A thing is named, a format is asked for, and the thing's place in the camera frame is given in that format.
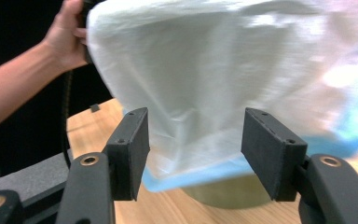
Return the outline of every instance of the finger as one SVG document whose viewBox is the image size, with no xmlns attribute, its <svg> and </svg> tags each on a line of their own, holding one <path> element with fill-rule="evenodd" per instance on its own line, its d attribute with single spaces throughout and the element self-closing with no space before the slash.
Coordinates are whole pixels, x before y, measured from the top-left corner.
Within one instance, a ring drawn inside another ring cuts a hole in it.
<svg viewBox="0 0 358 224">
<path fill-rule="evenodd" d="M 86 38 L 87 37 L 87 29 L 86 28 L 76 28 L 74 30 L 74 36 L 79 38 Z"/>
<path fill-rule="evenodd" d="M 62 14 L 65 16 L 77 15 L 83 8 L 82 0 L 65 0 L 62 3 Z"/>
<path fill-rule="evenodd" d="M 59 14 L 56 16 L 57 25 L 61 28 L 77 27 L 77 15 L 81 12 L 82 7 L 82 0 L 65 0 L 62 3 Z"/>
<path fill-rule="evenodd" d="M 85 38 L 80 39 L 80 43 L 82 43 L 83 45 L 87 45 L 87 39 Z"/>
</svg>

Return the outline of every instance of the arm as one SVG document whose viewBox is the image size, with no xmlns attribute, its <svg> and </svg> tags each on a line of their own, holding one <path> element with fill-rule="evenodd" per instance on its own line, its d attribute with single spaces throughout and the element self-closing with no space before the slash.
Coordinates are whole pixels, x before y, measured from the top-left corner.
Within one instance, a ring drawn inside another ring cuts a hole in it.
<svg viewBox="0 0 358 224">
<path fill-rule="evenodd" d="M 81 0 L 65 0 L 46 37 L 0 66 L 0 122 L 60 74 L 86 64 L 86 30 L 77 28 Z"/>
</svg>

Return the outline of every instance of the black background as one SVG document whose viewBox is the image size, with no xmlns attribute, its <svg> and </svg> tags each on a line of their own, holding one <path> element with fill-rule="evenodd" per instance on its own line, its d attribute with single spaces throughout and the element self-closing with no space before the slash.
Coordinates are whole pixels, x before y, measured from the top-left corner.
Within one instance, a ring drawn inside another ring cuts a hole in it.
<svg viewBox="0 0 358 224">
<path fill-rule="evenodd" d="M 39 43 L 60 10 L 61 0 L 0 0 L 0 65 Z M 62 150 L 63 76 L 0 124 L 2 175 Z M 74 70 L 69 114 L 112 98 L 95 67 Z"/>
</svg>

